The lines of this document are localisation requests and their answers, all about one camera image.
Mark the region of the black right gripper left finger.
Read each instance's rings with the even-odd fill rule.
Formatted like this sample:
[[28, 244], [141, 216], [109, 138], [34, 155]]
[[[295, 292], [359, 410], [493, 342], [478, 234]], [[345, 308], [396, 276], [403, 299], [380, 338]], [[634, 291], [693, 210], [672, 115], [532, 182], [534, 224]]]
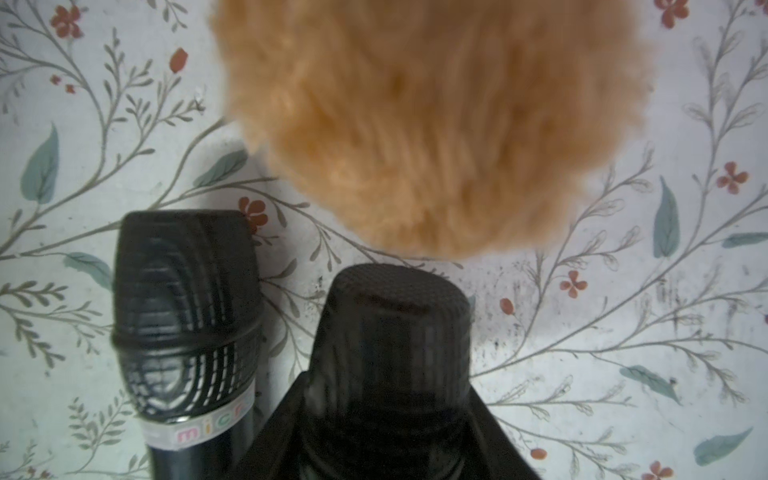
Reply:
[[301, 373], [286, 392], [227, 480], [298, 480], [301, 451], [299, 421], [308, 373]]

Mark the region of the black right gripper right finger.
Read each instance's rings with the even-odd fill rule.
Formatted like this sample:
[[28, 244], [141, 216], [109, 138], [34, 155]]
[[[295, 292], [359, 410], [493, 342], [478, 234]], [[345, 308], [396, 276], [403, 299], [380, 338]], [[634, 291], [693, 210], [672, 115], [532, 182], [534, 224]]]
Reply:
[[464, 478], [539, 480], [473, 387], [464, 440]]

